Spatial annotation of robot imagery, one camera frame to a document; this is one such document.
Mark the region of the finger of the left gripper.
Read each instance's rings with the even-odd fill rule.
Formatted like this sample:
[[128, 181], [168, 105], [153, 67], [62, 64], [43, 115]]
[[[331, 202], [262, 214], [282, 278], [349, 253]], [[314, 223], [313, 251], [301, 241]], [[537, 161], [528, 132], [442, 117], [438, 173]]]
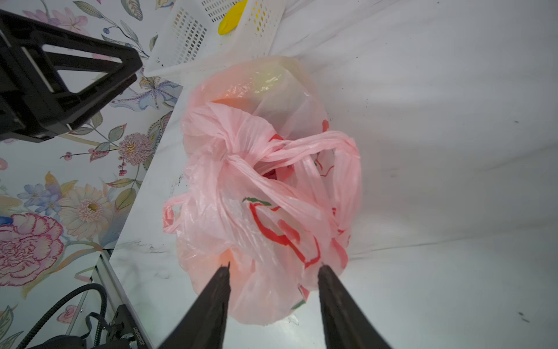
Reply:
[[132, 48], [1, 12], [1, 139], [41, 143], [88, 122], [137, 79]]

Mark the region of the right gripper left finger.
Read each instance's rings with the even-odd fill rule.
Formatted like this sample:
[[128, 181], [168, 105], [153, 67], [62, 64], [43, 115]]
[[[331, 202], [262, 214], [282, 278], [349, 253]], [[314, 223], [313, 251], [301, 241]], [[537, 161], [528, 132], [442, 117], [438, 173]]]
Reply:
[[230, 292], [230, 268], [221, 266], [160, 347], [223, 348]]

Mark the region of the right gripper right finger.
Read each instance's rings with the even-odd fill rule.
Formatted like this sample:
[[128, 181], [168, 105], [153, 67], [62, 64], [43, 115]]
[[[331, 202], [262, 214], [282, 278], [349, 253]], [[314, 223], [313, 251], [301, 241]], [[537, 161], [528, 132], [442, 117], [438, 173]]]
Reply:
[[321, 266], [318, 287], [327, 348], [391, 349], [329, 266]]

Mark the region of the pink plastic bag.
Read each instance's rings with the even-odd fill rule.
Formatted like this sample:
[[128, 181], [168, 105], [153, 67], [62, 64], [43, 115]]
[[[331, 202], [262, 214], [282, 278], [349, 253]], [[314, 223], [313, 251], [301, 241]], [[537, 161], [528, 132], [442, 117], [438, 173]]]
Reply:
[[242, 324], [288, 317], [347, 267], [362, 195], [356, 142], [329, 126], [294, 58], [234, 65], [197, 86], [181, 120], [186, 192], [164, 205], [164, 231], [201, 292], [230, 267], [228, 313]]

